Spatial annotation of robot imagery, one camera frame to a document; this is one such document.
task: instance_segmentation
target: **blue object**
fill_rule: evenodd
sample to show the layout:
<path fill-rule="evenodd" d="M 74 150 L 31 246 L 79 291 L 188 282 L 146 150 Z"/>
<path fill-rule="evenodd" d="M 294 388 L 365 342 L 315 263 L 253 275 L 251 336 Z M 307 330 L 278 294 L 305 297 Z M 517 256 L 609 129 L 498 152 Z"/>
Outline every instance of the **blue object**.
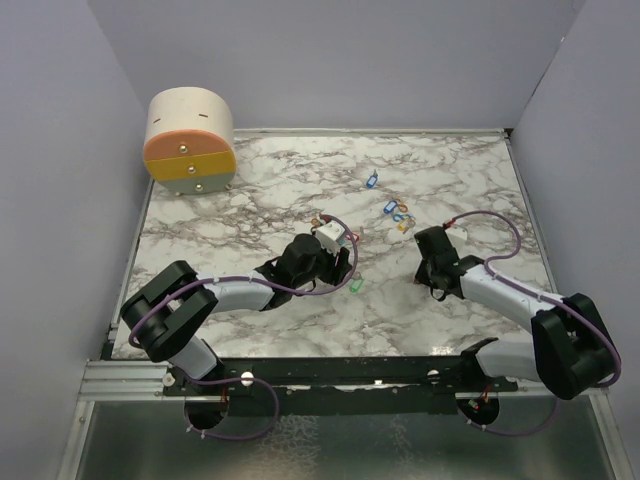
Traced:
<path fill-rule="evenodd" d="M 398 206 L 398 202 L 396 202 L 395 200 L 391 200 L 389 203 L 387 203 L 385 205 L 385 207 L 382 209 L 382 211 L 384 213 L 391 213 L 393 212 L 393 210 Z"/>
<path fill-rule="evenodd" d="M 374 170 L 365 185 L 367 186 L 367 188 L 373 188 L 376 186 L 376 183 L 378 183 L 378 172 Z"/>

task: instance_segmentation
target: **white marble tabletop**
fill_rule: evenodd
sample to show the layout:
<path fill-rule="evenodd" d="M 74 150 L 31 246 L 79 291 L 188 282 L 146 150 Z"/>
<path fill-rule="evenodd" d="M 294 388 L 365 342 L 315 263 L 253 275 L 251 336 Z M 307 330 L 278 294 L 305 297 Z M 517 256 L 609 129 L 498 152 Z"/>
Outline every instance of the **white marble tabletop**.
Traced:
<path fill-rule="evenodd" d="M 317 212 L 335 215 L 361 236 L 359 293 L 293 298 L 269 312 L 210 316 L 198 335 L 224 357 L 326 357 L 457 354 L 490 336 L 528 335 L 499 314 L 466 300 L 438 303 L 413 284 L 419 229 L 456 213 L 491 209 L 523 234 L 503 272 L 549 288 L 540 250 L 501 134 L 484 136 L 256 135 L 236 140 L 233 190 L 174 197 L 154 185 L 128 287 L 129 297 L 174 260 L 201 274 L 244 274 L 282 253 L 308 232 Z M 376 169 L 379 181 L 365 182 Z M 401 198 L 417 220 L 403 235 L 382 211 Z M 492 218 L 461 222 L 460 252 L 487 257 L 512 248 L 505 225 Z M 120 322 L 113 358 L 144 358 L 127 344 Z"/>

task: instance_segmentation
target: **yellow object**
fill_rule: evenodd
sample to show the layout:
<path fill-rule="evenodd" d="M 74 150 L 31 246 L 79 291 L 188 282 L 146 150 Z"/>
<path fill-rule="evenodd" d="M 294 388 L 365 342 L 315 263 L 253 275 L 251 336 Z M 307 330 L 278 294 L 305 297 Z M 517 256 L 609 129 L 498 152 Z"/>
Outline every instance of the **yellow object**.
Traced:
<path fill-rule="evenodd" d="M 159 182 L 236 171 L 236 159 L 231 150 L 188 157 L 145 160 L 144 163 L 151 176 Z"/>

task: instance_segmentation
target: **green clip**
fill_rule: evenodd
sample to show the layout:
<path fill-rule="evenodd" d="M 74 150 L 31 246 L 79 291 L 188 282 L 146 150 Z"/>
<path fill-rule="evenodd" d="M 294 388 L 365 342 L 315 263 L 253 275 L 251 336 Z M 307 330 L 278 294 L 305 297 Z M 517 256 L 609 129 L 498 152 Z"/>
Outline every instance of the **green clip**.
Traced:
<path fill-rule="evenodd" d="M 360 287 L 362 287 L 363 283 L 364 283 L 364 278 L 357 278 L 356 280 L 351 282 L 351 285 L 349 286 L 349 290 L 351 290 L 351 293 L 358 293 L 358 290 L 360 290 Z"/>

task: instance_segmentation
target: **wall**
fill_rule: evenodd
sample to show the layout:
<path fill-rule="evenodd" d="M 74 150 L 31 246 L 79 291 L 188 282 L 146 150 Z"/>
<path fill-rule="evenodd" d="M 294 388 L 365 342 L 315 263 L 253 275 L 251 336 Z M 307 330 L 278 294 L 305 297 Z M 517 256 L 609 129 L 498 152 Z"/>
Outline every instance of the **wall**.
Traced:
<path fill-rule="evenodd" d="M 239 127 L 513 127 L 581 0 L 88 0 L 138 98 Z"/>
<path fill-rule="evenodd" d="M 560 289 L 592 296 L 623 359 L 612 405 L 640 477 L 640 3 L 588 0 L 513 137 Z"/>
<path fill-rule="evenodd" d="M 54 478 L 147 175 L 145 113 L 86 3 L 0 15 L 0 478 Z"/>

